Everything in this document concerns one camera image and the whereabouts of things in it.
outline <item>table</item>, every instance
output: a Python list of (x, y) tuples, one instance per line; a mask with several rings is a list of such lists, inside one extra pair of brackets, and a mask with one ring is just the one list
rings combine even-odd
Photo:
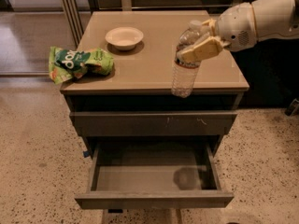
[[(190, 20), (205, 11), (94, 12), (78, 50), (114, 56), (107, 77), (65, 82), (61, 94), (93, 166), (83, 209), (224, 207), (213, 155), (231, 129), (249, 84), (228, 51), (202, 61), (192, 95), (171, 94), (175, 47)], [(106, 33), (132, 26), (144, 39), (117, 51)]]

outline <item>floor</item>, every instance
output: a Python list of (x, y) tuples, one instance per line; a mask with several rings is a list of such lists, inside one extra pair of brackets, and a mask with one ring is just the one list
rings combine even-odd
[[(86, 25), (89, 14), (82, 14)], [(45, 71), (49, 46), (74, 49), (63, 14), (0, 13), (0, 72)], [(299, 219), (299, 118), (239, 109), (216, 156), (223, 209), (81, 210), (91, 160), (48, 78), (0, 78), (0, 224), (294, 224)]]

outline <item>gray drawer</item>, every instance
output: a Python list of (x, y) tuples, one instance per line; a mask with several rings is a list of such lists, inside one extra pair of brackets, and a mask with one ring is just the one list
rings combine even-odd
[(71, 112), (80, 136), (225, 135), (234, 111)]
[(182, 142), (101, 143), (96, 146), (82, 209), (225, 207), (209, 146)]

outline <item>snack bag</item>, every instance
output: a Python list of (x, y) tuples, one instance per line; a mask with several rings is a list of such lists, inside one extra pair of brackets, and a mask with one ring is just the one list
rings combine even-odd
[(55, 84), (72, 78), (81, 78), (88, 71), (106, 76), (112, 69), (113, 58), (102, 49), (73, 51), (57, 47), (50, 48), (49, 76)]

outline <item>bottle cap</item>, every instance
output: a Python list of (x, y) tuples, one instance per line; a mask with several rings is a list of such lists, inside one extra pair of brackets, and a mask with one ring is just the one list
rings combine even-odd
[(202, 27), (202, 22), (198, 20), (192, 20), (189, 22), (189, 28), (193, 30), (199, 30)]

